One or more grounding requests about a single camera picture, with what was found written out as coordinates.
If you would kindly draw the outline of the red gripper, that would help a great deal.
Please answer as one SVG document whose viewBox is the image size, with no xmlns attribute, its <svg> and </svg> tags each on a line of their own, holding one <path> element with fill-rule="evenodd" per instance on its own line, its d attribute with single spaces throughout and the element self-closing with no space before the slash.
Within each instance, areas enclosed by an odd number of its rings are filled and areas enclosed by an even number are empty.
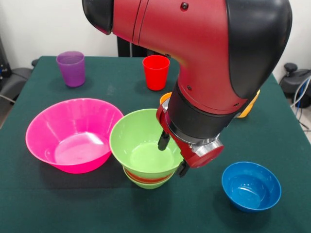
<svg viewBox="0 0 311 233">
<path fill-rule="evenodd" d="M 183 157 L 183 161 L 179 164 L 176 174 L 179 177 L 184 177 L 189 168 L 197 168 L 205 166 L 207 163 L 215 159 L 223 150 L 224 146 L 218 137 L 208 140 L 202 145 L 196 145 L 194 143 L 182 140 L 176 133 L 172 131 L 173 125 L 168 115 L 169 101 L 166 100 L 160 104 L 156 118 L 163 128 L 162 134 L 158 141 L 158 149 L 164 151 L 170 141 L 170 138 L 174 140 L 180 149 L 180 154 Z"/>
</svg>

